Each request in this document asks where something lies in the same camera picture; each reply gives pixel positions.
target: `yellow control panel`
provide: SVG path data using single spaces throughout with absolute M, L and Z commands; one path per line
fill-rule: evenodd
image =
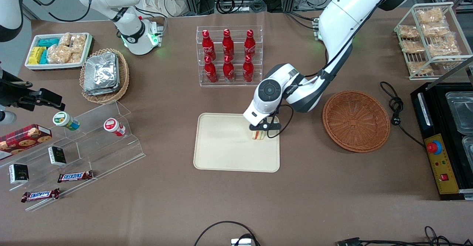
M 442 135 L 436 134 L 424 140 L 429 154 L 435 182 L 440 194 L 457 194 L 458 184 L 445 150 Z

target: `small black box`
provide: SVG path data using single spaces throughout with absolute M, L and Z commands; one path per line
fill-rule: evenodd
M 10 171 L 10 183 L 25 183 L 29 180 L 28 166 L 25 164 L 12 164 L 8 167 Z
M 64 156 L 64 151 L 59 147 L 49 147 L 49 160 L 53 165 L 66 165 L 66 157 Z

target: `red emergency stop button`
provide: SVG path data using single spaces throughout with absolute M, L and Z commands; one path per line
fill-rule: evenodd
M 426 145 L 427 151 L 434 155 L 439 155 L 442 152 L 442 145 L 439 141 L 433 140 Z

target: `black machine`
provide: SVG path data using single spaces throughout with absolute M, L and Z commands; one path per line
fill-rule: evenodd
M 35 106 L 50 106 L 63 111 L 66 105 L 61 103 L 62 96 L 47 89 L 34 91 L 32 83 L 3 71 L 0 68 L 0 105 L 24 108 L 33 111 Z
M 426 91 L 427 85 L 411 99 L 440 198 L 473 199 L 473 87 L 439 83 Z

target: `snickers bar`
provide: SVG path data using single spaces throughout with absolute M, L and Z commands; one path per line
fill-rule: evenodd
M 23 197 L 21 198 L 21 202 L 32 202 L 38 199 L 49 199 L 49 198 L 58 199 L 59 188 L 52 191 L 46 191 L 46 192 L 25 192 L 25 194 L 23 194 Z
M 63 181 L 88 180 L 92 178 L 93 174 L 91 170 L 78 173 L 59 174 L 58 183 L 61 183 Z

